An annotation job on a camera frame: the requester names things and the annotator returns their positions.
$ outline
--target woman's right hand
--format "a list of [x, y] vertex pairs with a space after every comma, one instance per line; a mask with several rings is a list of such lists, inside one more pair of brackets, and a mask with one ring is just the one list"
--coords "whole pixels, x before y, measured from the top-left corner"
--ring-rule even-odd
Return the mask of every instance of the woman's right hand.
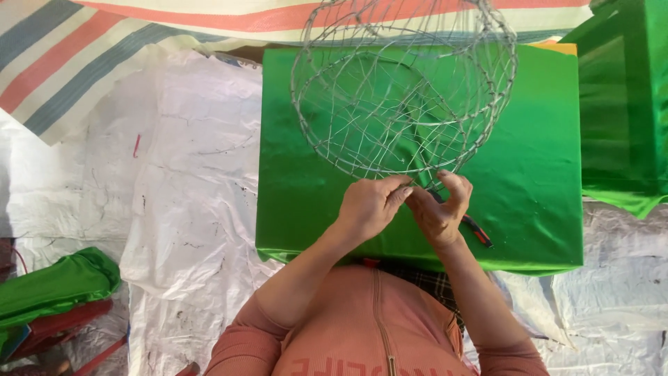
[[467, 178], [449, 171], [438, 171], [436, 177], [450, 192], [444, 203], [436, 202], [431, 193], [421, 187], [413, 187], [413, 193], [405, 200], [413, 211], [413, 218], [435, 251], [446, 250], [461, 237], [459, 224], [468, 209], [473, 185]]

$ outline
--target woman's left hand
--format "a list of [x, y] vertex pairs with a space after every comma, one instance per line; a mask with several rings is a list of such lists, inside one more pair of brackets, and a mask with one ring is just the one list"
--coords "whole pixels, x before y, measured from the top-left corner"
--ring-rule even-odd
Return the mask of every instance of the woman's left hand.
[[403, 187], [411, 181], [407, 175], [392, 175], [380, 180], [360, 179], [351, 184], [332, 229], [338, 236], [354, 242], [355, 247], [378, 235], [413, 193], [412, 187]]

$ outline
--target pink long-sleeve top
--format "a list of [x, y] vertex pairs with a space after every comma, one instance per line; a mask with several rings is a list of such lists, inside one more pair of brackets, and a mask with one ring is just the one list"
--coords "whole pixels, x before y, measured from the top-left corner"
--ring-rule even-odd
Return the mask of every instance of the pink long-sleeve top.
[[[548, 375], [530, 340], [478, 348], [483, 376]], [[212, 350], [205, 376], [462, 376], [454, 314], [417, 286], [363, 266], [334, 268], [295, 328], [255, 298]]]

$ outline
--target wire mesh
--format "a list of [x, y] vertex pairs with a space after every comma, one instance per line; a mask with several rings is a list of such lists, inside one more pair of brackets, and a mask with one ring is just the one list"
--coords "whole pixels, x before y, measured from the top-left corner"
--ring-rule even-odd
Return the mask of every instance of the wire mesh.
[[354, 177], [425, 187], [487, 141], [517, 70], [488, 0], [323, 1], [302, 42], [291, 94], [307, 142]]

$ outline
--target green satin cloth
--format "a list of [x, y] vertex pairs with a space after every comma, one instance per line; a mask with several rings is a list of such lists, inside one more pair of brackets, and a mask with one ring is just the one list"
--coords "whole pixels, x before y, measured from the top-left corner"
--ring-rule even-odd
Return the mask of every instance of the green satin cloth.
[[[485, 248], [465, 225], [460, 230], [484, 269], [549, 275], [582, 265], [577, 58], [527, 45], [517, 50], [512, 99], [488, 142], [460, 171], [475, 186], [468, 214], [494, 247]], [[317, 155], [301, 133], [289, 91], [297, 51], [266, 50], [263, 62], [256, 247], [262, 259], [282, 262], [335, 220], [355, 181]], [[440, 72], [452, 75], [447, 67]], [[313, 121], [318, 115], [312, 113]], [[322, 117], [329, 122], [327, 113]], [[358, 257], [443, 270], [405, 205], [344, 262]]]
[[0, 348], [7, 329], [109, 297], [121, 283], [114, 261], [95, 247], [0, 284]]
[[577, 43], [582, 192], [644, 218], [668, 202], [668, 11], [618, 0], [565, 36]]

